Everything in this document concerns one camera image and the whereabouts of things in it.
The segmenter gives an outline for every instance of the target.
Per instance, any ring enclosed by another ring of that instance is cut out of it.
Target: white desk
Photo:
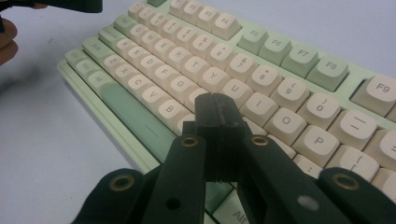
[[[0,223],[69,223],[105,174],[131,167],[66,87],[56,64],[132,4],[102,14],[12,8],[20,51],[0,67]],[[396,77],[394,0],[203,1]]]

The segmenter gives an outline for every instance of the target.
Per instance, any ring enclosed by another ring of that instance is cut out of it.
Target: mechanical keyboard
[[[194,120],[195,97],[222,92],[306,174],[343,167],[396,202],[396,79],[195,0],[121,13],[58,69],[143,173]],[[207,183],[205,223],[248,223],[235,188]]]

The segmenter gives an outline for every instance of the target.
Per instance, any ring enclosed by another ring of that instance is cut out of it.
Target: finger
[[[38,3],[35,3],[35,5],[33,6],[34,9],[40,9],[40,8],[46,8],[46,7],[47,7],[47,5],[38,4]]]
[[[2,19],[6,32],[0,34],[0,49],[11,42],[17,36],[17,27],[9,20]]]
[[[7,45],[0,49],[0,65],[11,60],[18,52],[18,45],[11,40]]]

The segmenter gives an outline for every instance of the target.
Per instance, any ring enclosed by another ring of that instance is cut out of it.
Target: mint green keycap
[[[76,68],[77,63],[89,57],[81,49],[72,49],[66,53],[65,58],[73,68]]]
[[[259,57],[280,65],[291,51],[290,39],[283,35],[271,34],[259,51]]]
[[[107,26],[99,31],[99,39],[111,49],[114,49],[117,46],[117,43],[124,38],[126,38],[126,36],[114,29],[112,26]]]
[[[346,76],[347,62],[335,56],[326,55],[306,79],[328,91],[335,91]]]
[[[114,28],[126,36],[130,35],[129,32],[135,25],[137,25],[137,21],[127,15],[120,15],[114,21]]]
[[[82,42],[84,51],[88,53],[97,63],[104,65],[103,61],[106,57],[115,54],[106,44],[96,37],[91,37]]]
[[[282,67],[299,77],[306,77],[319,61],[318,50],[306,45],[296,45],[282,63]]]
[[[116,81],[104,71],[97,71],[90,75],[87,79],[88,85],[101,97],[102,91],[110,84],[116,83]]]
[[[238,47],[257,55],[267,38],[268,33],[264,28],[260,26],[251,26],[247,28],[242,35]]]
[[[227,198],[233,187],[228,183],[206,183],[205,208],[209,213],[214,213],[220,204]]]
[[[165,161],[176,136],[163,123],[118,84],[107,87],[102,100],[158,160]]]
[[[88,76],[93,72],[102,70],[97,63],[92,59],[84,59],[76,64],[76,72],[84,79],[87,80]]]
[[[154,7],[159,7],[162,5],[166,0],[148,0],[148,4],[154,6]]]

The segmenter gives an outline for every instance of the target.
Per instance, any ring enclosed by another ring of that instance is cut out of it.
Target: spacebar
[[[176,136],[127,90],[117,84],[102,92],[102,100],[160,162]]]

